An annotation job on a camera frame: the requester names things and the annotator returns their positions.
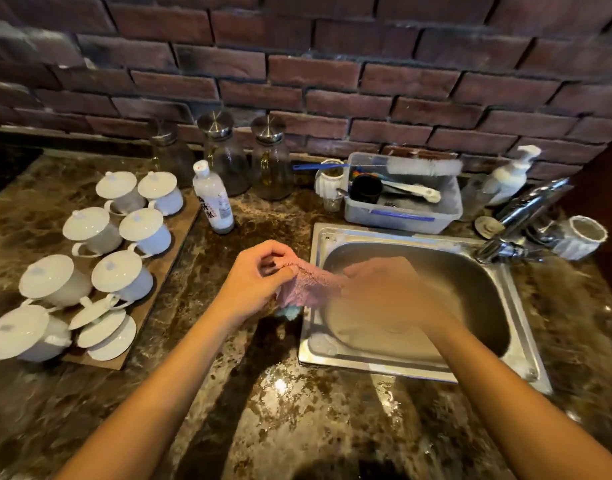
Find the soap pump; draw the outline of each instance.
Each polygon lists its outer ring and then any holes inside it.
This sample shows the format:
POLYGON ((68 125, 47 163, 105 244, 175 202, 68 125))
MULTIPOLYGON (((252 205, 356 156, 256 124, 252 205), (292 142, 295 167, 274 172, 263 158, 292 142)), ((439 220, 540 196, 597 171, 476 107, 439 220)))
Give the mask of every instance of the soap pump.
POLYGON ((542 149, 534 144, 518 146, 517 150, 523 153, 521 157, 497 168, 490 174, 499 182, 499 192, 489 202, 489 205, 507 202, 510 197, 519 192, 526 183, 526 172, 533 164, 533 160, 542 152, 542 149))

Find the person's right arm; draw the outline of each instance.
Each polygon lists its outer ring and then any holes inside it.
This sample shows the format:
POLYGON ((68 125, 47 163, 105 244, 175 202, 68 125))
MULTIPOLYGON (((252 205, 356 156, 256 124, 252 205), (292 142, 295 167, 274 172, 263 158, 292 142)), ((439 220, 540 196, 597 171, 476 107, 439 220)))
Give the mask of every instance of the person's right arm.
POLYGON ((405 315, 425 332, 518 478, 612 480, 610 452, 482 344, 406 259, 376 258, 346 273, 357 279, 345 295, 378 297, 375 311, 405 315))

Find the stainless steel lid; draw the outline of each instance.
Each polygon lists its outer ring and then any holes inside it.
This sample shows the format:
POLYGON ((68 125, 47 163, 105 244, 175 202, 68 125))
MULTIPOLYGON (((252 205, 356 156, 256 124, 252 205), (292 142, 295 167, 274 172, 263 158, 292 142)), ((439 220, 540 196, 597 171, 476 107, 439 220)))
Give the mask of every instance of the stainless steel lid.
POLYGON ((277 143, 284 137, 286 124, 279 116, 258 116, 250 124, 255 138, 262 143, 277 143))
POLYGON ((197 127, 208 138, 221 139, 232 133, 234 122, 228 111, 211 111, 202 114, 197 120, 197 127))
POLYGON ((177 125, 169 121, 151 120, 148 123, 151 144, 167 146, 177 140, 177 125))

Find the hand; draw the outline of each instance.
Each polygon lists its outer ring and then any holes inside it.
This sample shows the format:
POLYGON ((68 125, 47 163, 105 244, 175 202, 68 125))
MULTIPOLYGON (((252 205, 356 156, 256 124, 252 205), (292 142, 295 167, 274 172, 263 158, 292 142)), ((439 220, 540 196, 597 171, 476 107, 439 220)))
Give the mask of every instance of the hand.
POLYGON ((279 286, 294 278, 294 272, 289 267, 262 277, 260 266, 267 264, 272 256, 291 254, 294 254, 292 249, 277 241, 264 241, 240 252, 210 309, 226 315, 237 325, 260 311, 279 286))
POLYGON ((350 298, 359 319, 379 321, 392 331, 410 326, 428 331, 455 319, 406 258, 372 258, 348 266, 344 273, 352 279, 342 296, 350 298))

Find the faucet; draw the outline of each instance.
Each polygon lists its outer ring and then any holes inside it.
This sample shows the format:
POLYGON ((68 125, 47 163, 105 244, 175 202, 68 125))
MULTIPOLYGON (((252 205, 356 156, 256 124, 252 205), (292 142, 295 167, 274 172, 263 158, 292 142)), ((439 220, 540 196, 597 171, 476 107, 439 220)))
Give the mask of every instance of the faucet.
POLYGON ((494 259, 501 257, 541 260, 541 250, 530 250, 515 240, 536 217, 541 216, 572 188, 568 182, 569 178, 558 178, 535 185, 511 199, 497 215, 497 220, 505 226, 505 229, 495 234, 473 253, 475 260, 480 264, 491 264, 494 259))

